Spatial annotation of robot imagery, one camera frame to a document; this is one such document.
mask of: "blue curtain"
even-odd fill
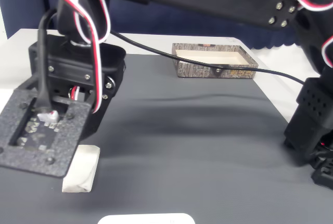
[[[56,7],[57,0],[49,0],[49,3]],[[0,7],[8,37],[20,28],[37,28],[45,11],[43,0],[0,0]],[[270,31],[155,3],[146,6],[110,0],[110,15],[112,29],[122,33],[235,37],[256,49],[296,42],[290,27]]]

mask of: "table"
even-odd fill
[[[55,30],[49,30],[50,34],[58,35]],[[170,35],[141,35],[125,34],[134,41],[148,45],[155,49],[171,53],[172,43],[211,43],[224,44],[219,37],[193,37],[193,36],[170,36]],[[21,29],[0,47],[0,57],[6,59],[0,66],[0,111],[8,101],[14,88],[20,85],[30,76],[30,64],[28,47],[37,40],[37,30]],[[223,41],[235,43],[234,38],[226,38]],[[109,36],[106,43],[123,47],[128,54],[152,54],[143,49],[132,46],[114,36]],[[254,52],[259,68],[271,69],[286,72],[305,80],[307,77],[318,76],[315,73],[301,48],[296,45],[272,49],[249,50],[246,46],[242,47],[247,52]],[[281,115],[290,121],[297,104],[295,102],[301,85],[289,79],[273,76],[265,73],[257,73],[254,81],[263,90],[272,104]]]
[[[0,48],[1,57],[11,54],[8,66],[21,71],[4,91],[29,76],[27,47],[35,33],[21,30]],[[129,37],[167,52],[172,42],[223,44]],[[300,166],[282,145],[295,93],[285,81],[260,73],[254,80],[181,79],[171,60],[151,55],[127,56],[126,63],[99,131],[84,141],[101,148],[92,192],[63,194],[59,179],[0,168],[4,223],[88,224],[113,214],[179,212],[205,224],[331,220],[332,191],[314,185],[310,166]]]

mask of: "gray fabric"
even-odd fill
[[[187,213],[196,223],[331,223],[333,192],[282,145],[287,125],[253,80],[178,78],[171,60],[128,56],[98,133],[91,193],[0,169],[0,223],[93,224]]]

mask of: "white eraser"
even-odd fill
[[[109,215],[98,224],[195,224],[188,214]]]
[[[93,187],[100,148],[79,145],[67,175],[62,182],[64,193],[90,192]]]

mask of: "screw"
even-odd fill
[[[288,12],[293,13],[295,11],[295,9],[296,9],[295,6],[289,7]]]
[[[74,114],[70,112],[70,113],[68,113],[68,114],[66,115],[66,118],[67,118],[68,120],[71,120],[71,119],[74,118]]]
[[[105,85],[105,87],[108,88],[108,89],[111,89],[111,88],[112,88],[112,84],[111,84],[111,83],[107,83],[107,84]]]
[[[288,25],[288,21],[287,20],[284,20],[282,23],[281,23],[281,27],[285,27],[286,25]]]
[[[276,9],[277,10],[281,10],[283,8],[283,3],[282,2],[278,2],[277,4],[276,4]]]
[[[20,109],[26,109],[28,107],[28,104],[27,103],[20,103],[20,105],[19,105],[19,108]]]
[[[55,163],[55,159],[53,158],[53,157],[48,157],[47,159],[46,159],[46,164],[47,165],[52,165],[52,164],[54,164]]]
[[[275,22],[275,17],[271,17],[268,22],[269,22],[269,24],[273,24]]]

